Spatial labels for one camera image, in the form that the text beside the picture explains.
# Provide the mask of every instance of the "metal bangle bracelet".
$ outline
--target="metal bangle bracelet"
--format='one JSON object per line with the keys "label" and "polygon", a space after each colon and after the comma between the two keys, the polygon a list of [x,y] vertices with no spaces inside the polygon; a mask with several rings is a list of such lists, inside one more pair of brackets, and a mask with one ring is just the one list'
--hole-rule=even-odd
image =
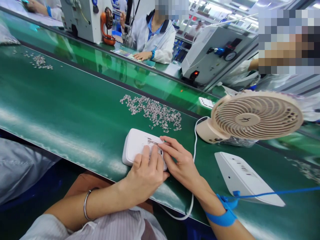
{"label": "metal bangle bracelet", "polygon": [[87,211],[86,211],[87,199],[88,199],[89,194],[90,194],[93,190],[96,190],[96,189],[99,189],[99,188],[95,187],[95,188],[92,188],[91,190],[89,190],[89,192],[87,193],[86,199],[84,200],[83,212],[84,212],[85,218],[86,218],[88,221],[93,221],[94,219],[90,219],[90,218],[88,218],[88,216],[87,216]]}

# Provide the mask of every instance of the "striped sleeve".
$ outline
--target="striped sleeve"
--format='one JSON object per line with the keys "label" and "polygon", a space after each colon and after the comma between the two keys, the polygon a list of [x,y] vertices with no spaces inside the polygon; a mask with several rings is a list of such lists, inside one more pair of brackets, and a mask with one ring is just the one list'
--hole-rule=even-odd
{"label": "striped sleeve", "polygon": [[20,240],[65,240],[72,232],[53,215],[38,217]]}

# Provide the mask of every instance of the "blue wristband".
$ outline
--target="blue wristband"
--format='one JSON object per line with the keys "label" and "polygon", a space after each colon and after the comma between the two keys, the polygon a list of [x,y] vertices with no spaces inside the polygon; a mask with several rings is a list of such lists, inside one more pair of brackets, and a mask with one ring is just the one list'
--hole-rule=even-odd
{"label": "blue wristband", "polygon": [[151,57],[151,60],[154,58],[155,53],[156,53],[156,50],[152,50],[152,57]]}
{"label": "blue wristband", "polygon": [[47,6],[47,12],[48,12],[49,17],[52,17],[52,15],[51,15],[51,7]]}
{"label": "blue wristband", "polygon": [[214,216],[214,215],[211,215],[210,213],[206,212],[206,215],[211,222],[213,222],[219,226],[222,226],[222,227],[230,227],[232,224],[234,224],[234,222],[237,219],[237,216],[233,213],[233,211],[231,209],[231,208],[236,207],[236,205],[234,204],[234,202],[230,203],[230,205],[229,205],[228,202],[224,201],[226,199],[224,198],[224,200],[222,200],[218,194],[217,194],[217,197],[219,198],[223,207],[227,210],[226,213],[221,216]]}

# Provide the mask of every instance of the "white electrical outlet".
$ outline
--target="white electrical outlet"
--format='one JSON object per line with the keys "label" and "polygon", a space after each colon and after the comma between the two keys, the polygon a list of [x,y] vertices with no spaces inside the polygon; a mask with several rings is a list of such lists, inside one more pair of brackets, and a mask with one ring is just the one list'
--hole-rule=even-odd
{"label": "white electrical outlet", "polygon": [[[134,158],[138,153],[142,153],[143,147],[145,145],[148,145],[150,147],[149,155],[151,155],[153,145],[158,145],[159,143],[164,143],[159,137],[132,128],[129,131],[124,143],[122,162],[125,165],[132,166]],[[163,152],[160,148],[158,148],[158,153],[161,155],[163,160]],[[163,170],[167,170],[167,165],[164,160]]]}
{"label": "white electrical outlet", "polygon": [[208,108],[210,110],[214,106],[213,102],[209,99],[206,99],[206,98],[199,97],[199,102],[200,102],[201,106]]}
{"label": "white electrical outlet", "polygon": [[[224,152],[214,154],[229,192],[240,191],[240,196],[274,192],[268,184],[242,158]],[[284,207],[277,194],[264,195],[242,200]]]}

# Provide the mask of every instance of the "beige fan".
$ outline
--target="beige fan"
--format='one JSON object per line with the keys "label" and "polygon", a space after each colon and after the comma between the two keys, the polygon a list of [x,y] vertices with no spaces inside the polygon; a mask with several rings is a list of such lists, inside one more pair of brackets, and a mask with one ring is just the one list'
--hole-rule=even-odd
{"label": "beige fan", "polygon": [[231,136],[264,140],[286,136],[303,122],[295,100],[275,92],[252,92],[225,96],[213,107],[211,118],[197,125],[198,135],[208,143]]}

